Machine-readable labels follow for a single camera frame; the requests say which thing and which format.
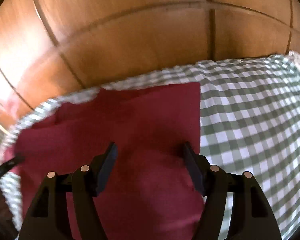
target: red napkin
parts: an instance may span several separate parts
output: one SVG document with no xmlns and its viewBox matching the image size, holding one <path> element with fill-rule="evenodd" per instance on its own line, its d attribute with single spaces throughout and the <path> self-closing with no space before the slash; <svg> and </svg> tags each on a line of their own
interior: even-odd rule
<svg viewBox="0 0 300 240">
<path fill-rule="evenodd" d="M 114 141 L 117 161 L 94 199 L 108 239 L 192 238 L 203 200 L 181 145 L 189 141 L 199 152 L 199 83 L 101 90 L 91 102 L 63 104 L 46 125 L 23 130 L 14 148 L 26 158 L 20 167 L 24 215 L 48 172 L 71 173 Z M 71 194 L 67 203 L 73 237 L 80 239 Z"/>
</svg>

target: green and white gingham cloth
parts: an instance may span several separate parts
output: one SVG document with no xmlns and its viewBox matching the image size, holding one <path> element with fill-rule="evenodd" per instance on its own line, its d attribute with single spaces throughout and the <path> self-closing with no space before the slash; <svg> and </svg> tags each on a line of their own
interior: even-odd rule
<svg viewBox="0 0 300 240">
<path fill-rule="evenodd" d="M 200 82 L 200 154 L 226 172 L 254 174 L 277 219 L 282 239 L 300 225 L 300 71 L 284 55 L 261 59 L 204 60 L 153 71 L 102 86 L 108 90 Z M 95 98 L 98 88 L 49 99 L 10 131 L 0 152 L 63 103 Z M 1 187 L 21 226 L 19 178 L 8 174 Z M 219 239 L 229 228 L 233 195 L 228 194 Z"/>
</svg>

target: tiled floor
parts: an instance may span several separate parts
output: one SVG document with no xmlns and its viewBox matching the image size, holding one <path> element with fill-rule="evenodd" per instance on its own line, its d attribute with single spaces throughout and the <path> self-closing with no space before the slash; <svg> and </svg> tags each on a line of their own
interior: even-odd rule
<svg viewBox="0 0 300 240">
<path fill-rule="evenodd" d="M 154 69 L 289 49 L 300 52 L 297 0 L 5 0 L 0 122 Z"/>
</svg>

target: plaid fabric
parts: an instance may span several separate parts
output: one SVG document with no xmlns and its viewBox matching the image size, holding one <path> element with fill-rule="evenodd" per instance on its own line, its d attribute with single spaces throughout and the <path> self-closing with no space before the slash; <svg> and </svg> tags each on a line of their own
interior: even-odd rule
<svg viewBox="0 0 300 240">
<path fill-rule="evenodd" d="M 288 239 L 300 224 L 300 71 L 283 55 L 205 60 L 112 82 L 103 88 L 142 89 L 187 82 L 201 83 L 200 154 L 226 172 L 251 171 L 272 207 L 282 239 Z M 86 102 L 97 93 L 98 88 L 92 88 L 42 103 L 18 121 L 0 152 L 16 141 L 22 129 L 52 114 L 63 102 Z M 7 179 L 1 181 L 4 192 L 12 185 Z M 16 220 L 21 206 L 17 184 L 8 190 Z M 232 200 L 233 194 L 228 194 L 219 239 L 226 238 Z"/>
</svg>

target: blurry black object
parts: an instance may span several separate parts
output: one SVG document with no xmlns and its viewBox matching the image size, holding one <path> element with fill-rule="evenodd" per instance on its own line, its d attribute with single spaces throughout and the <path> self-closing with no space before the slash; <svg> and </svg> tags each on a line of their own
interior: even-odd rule
<svg viewBox="0 0 300 240">
<path fill-rule="evenodd" d="M 183 147 L 184 160 L 194 186 L 202 196 L 208 197 L 193 240 L 218 239 L 227 192 L 234 192 L 227 239 L 281 239 L 270 205 L 250 172 L 241 176 L 226 173 L 218 166 L 210 165 L 204 156 L 196 155 L 188 143 Z M 66 192 L 73 193 L 82 240 L 107 240 L 92 197 L 98 197 L 104 190 L 117 154 L 116 145 L 111 143 L 105 154 L 97 155 L 89 166 L 84 165 L 72 174 L 49 172 L 28 209 L 19 240 L 73 240 Z"/>
<path fill-rule="evenodd" d="M 3 163 L 0 166 L 0 178 L 22 161 L 23 157 L 17 156 Z M 17 236 L 18 231 L 12 222 L 12 214 L 0 190 L 0 240 L 14 240 Z"/>
</svg>

